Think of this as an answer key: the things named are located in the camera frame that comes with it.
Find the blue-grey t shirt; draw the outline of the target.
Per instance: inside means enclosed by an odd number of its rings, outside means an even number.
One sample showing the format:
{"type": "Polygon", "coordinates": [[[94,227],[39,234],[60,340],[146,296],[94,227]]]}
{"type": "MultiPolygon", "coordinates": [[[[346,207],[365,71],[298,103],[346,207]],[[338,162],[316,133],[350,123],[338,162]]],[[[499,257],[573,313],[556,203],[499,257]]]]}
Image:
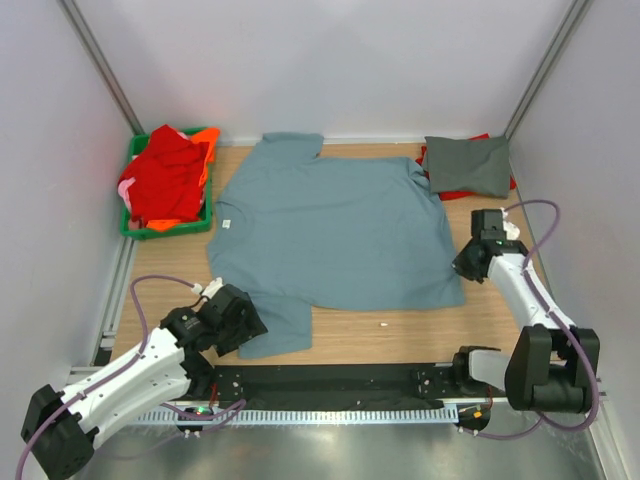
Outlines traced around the blue-grey t shirt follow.
{"type": "Polygon", "coordinates": [[[214,276],[246,292],[258,359],[309,349],[314,307],[457,307],[465,297],[440,198],[412,159],[325,157],[318,134],[269,133],[215,204],[214,276]]]}

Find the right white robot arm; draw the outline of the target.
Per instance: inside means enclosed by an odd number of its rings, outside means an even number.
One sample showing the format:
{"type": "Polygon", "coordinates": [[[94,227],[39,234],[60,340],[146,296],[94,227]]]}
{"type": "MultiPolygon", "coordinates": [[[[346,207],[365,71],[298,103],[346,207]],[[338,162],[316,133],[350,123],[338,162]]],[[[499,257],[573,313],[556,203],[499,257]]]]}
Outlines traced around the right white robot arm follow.
{"type": "Polygon", "coordinates": [[[462,347],[450,372],[452,387],[472,396],[486,384],[503,391],[520,411],[587,413],[594,408],[600,340],[578,327],[555,303],[533,268],[531,255],[510,239],[500,210],[471,213],[471,238],[453,261],[462,278],[490,281],[521,328],[506,355],[488,347],[462,347]]]}

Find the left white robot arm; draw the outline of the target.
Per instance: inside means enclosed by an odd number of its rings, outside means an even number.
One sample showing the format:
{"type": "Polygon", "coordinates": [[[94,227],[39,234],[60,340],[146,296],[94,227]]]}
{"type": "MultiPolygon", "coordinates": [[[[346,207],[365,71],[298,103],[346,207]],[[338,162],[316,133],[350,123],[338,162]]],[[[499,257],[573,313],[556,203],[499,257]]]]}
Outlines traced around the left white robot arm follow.
{"type": "Polygon", "coordinates": [[[224,356],[263,335],[249,295],[221,280],[194,286],[199,301],[172,309],[122,358],[57,391],[45,385],[31,397],[21,437],[50,479],[79,472],[111,436],[171,400],[204,398],[214,368],[204,357],[224,356]]]}

